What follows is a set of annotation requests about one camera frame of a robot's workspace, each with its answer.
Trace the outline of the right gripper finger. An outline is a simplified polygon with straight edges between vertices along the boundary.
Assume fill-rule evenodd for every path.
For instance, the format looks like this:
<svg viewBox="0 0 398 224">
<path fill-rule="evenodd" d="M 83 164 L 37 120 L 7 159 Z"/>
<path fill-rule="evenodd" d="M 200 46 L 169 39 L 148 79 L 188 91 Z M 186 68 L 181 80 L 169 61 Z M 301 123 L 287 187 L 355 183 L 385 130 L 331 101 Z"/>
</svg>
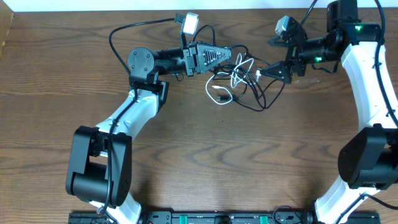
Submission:
<svg viewBox="0 0 398 224">
<path fill-rule="evenodd" d="M 275 36 L 274 38 L 271 38 L 270 40 L 268 40 L 268 44 L 271 47 L 285 47 L 285 48 L 289 48 L 289 47 L 293 47 L 294 46 L 294 42 L 291 41 L 290 36 L 287 36 L 285 39 L 282 38 L 281 36 Z"/>
<path fill-rule="evenodd" d="M 277 62 L 261 69 L 260 74 L 265 77 L 275 78 L 276 80 L 282 81 L 286 84 L 292 83 L 292 71 L 290 66 L 284 61 Z"/>
</svg>

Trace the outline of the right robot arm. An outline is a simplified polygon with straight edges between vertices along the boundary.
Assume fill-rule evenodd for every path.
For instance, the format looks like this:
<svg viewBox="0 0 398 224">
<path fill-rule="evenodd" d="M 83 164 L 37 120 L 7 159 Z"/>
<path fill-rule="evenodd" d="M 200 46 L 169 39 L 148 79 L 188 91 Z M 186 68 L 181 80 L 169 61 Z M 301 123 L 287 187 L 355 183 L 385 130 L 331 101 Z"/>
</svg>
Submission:
<svg viewBox="0 0 398 224">
<path fill-rule="evenodd" d="M 338 155 L 338 177 L 300 223 L 368 223 L 355 210 L 367 199 L 397 183 L 397 97 L 385 58 L 384 22 L 364 23 L 356 0 L 337 0 L 327 7 L 324 37 L 309 39 L 303 22 L 284 16 L 270 45 L 287 55 L 261 75 L 291 83 L 311 66 L 333 62 L 346 71 L 358 112 L 358 133 Z"/>
</svg>

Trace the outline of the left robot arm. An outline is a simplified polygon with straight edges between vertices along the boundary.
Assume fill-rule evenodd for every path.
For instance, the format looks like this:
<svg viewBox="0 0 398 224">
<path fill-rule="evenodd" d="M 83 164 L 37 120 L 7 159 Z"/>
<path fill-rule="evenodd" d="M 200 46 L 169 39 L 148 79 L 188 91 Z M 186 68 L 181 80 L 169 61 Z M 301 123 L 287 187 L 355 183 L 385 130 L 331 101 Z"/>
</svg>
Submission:
<svg viewBox="0 0 398 224">
<path fill-rule="evenodd" d="M 141 205 L 131 193 L 132 142 L 165 104 L 168 82 L 159 76 L 205 73 L 231 58 L 231 49 L 206 42 L 181 41 L 179 48 L 129 53 L 129 93 L 121 106 L 94 127 L 73 135 L 66 191 L 97 207 L 96 213 L 71 213 L 69 223 L 137 223 Z"/>
</svg>

